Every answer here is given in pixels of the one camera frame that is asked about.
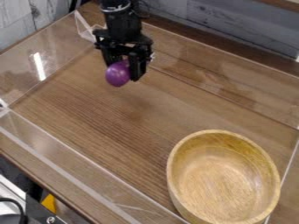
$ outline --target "purple egg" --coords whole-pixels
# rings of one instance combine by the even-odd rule
[[[130,69],[129,69],[129,61],[122,60],[113,64],[107,69],[107,82],[114,87],[125,86],[130,81]]]

